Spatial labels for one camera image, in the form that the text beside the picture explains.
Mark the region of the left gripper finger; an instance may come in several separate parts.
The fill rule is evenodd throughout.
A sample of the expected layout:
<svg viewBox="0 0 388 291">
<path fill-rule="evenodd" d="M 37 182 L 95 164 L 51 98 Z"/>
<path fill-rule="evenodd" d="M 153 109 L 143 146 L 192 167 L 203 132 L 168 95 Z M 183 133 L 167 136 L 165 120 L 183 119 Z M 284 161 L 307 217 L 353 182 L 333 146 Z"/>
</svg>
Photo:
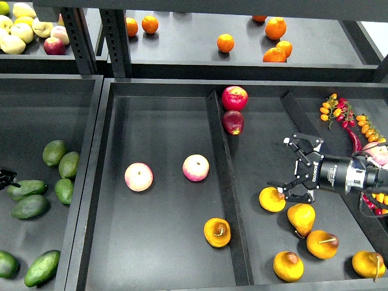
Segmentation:
<svg viewBox="0 0 388 291">
<path fill-rule="evenodd" d="M 17 173 L 11 170 L 0 170 L 0 190 L 4 190 L 8 186 L 20 188 L 21 185 L 16 182 Z"/>
</svg>

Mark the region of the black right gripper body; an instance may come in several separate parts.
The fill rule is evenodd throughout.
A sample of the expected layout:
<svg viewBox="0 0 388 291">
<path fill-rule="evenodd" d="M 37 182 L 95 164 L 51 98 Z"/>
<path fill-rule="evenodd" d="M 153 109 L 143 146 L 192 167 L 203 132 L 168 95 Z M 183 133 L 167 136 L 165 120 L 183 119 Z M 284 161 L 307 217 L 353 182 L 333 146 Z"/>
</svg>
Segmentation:
<svg viewBox="0 0 388 291">
<path fill-rule="evenodd" d="M 367 187 L 367 170 L 361 161 L 316 151 L 296 160 L 295 177 L 307 190 L 349 193 L 352 188 Z"/>
</svg>

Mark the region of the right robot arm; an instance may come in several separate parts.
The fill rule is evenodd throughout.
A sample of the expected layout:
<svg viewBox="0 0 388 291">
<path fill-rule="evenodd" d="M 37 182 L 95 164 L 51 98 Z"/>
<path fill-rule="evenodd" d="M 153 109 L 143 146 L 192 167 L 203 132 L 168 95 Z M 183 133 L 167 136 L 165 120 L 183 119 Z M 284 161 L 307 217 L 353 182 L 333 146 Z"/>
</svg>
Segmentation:
<svg viewBox="0 0 388 291">
<path fill-rule="evenodd" d="M 317 136 L 294 133 L 285 143 L 296 155 L 291 182 L 268 182 L 289 202 L 311 204 L 316 190 L 346 195 L 359 193 L 359 211 L 366 217 L 387 216 L 387 204 L 378 194 L 387 194 L 387 170 L 374 164 L 369 154 L 358 152 L 349 157 L 321 153 L 324 140 Z"/>
</svg>

